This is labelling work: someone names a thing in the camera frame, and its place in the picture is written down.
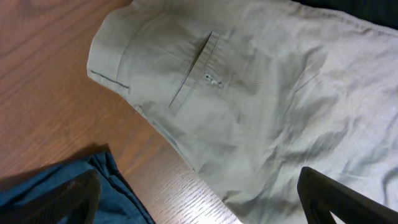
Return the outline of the black garment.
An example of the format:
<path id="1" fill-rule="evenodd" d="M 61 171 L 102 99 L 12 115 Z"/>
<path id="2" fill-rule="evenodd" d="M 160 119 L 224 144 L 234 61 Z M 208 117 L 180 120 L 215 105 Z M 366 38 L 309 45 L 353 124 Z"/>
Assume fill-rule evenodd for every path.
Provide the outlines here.
<path id="1" fill-rule="evenodd" d="M 397 0 L 294 0 L 327 17 L 349 16 L 397 30 Z"/>

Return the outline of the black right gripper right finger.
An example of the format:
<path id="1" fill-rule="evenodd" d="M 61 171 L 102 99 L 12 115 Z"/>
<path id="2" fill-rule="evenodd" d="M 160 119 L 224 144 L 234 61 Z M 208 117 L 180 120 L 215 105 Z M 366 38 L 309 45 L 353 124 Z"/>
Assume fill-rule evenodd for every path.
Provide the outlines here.
<path id="1" fill-rule="evenodd" d="M 303 167 L 297 191 L 309 223 L 397 223 L 397 212 L 310 168 Z"/>

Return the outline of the light grey shorts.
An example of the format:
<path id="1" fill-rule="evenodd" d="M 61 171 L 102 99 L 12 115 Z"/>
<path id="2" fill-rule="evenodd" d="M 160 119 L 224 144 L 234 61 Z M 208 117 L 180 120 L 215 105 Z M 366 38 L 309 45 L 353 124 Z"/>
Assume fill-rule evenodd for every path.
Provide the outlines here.
<path id="1" fill-rule="evenodd" d="M 87 71 L 244 223 L 304 223 L 304 166 L 397 208 L 395 29 L 293 1 L 133 1 Z"/>

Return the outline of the blue shorts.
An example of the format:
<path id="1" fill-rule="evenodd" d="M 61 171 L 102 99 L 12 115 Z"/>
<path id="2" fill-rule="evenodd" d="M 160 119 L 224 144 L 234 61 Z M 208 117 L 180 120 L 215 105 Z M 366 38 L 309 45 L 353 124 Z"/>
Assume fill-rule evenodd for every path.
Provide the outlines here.
<path id="1" fill-rule="evenodd" d="M 145 206 L 121 175 L 110 152 L 100 152 L 53 165 L 2 192 L 1 213 L 25 205 L 88 170 L 95 170 L 101 183 L 95 223 L 154 223 Z"/>

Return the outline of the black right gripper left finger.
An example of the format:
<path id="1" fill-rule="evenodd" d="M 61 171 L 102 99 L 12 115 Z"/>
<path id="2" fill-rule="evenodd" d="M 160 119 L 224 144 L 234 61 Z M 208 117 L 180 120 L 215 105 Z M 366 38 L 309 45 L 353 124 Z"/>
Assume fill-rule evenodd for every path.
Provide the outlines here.
<path id="1" fill-rule="evenodd" d="M 1 223 L 93 223 L 100 193 L 97 172 L 89 170 L 1 214 Z"/>

